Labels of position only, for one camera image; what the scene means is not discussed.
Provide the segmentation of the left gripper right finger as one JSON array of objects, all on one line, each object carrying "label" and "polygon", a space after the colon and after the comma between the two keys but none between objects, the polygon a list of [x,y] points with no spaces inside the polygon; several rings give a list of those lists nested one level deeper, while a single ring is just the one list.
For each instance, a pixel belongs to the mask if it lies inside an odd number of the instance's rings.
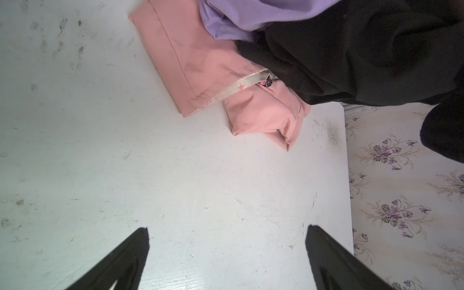
[{"label": "left gripper right finger", "polygon": [[305,244],[318,290],[392,289],[321,227],[308,227]]}]

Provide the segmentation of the black cloth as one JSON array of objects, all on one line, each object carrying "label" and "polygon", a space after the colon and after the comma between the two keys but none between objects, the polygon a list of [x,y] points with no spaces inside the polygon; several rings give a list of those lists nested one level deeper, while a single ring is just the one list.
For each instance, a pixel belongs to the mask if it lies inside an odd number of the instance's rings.
[{"label": "black cloth", "polygon": [[238,48],[310,105],[431,105],[422,144],[464,160],[462,1],[341,1]]}]

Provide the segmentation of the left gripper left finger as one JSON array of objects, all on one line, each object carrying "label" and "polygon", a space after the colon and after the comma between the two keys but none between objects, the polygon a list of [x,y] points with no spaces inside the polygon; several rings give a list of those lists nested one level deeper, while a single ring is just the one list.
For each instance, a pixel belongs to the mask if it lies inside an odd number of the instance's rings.
[{"label": "left gripper left finger", "polygon": [[138,228],[68,290],[138,290],[149,252],[149,232]]}]

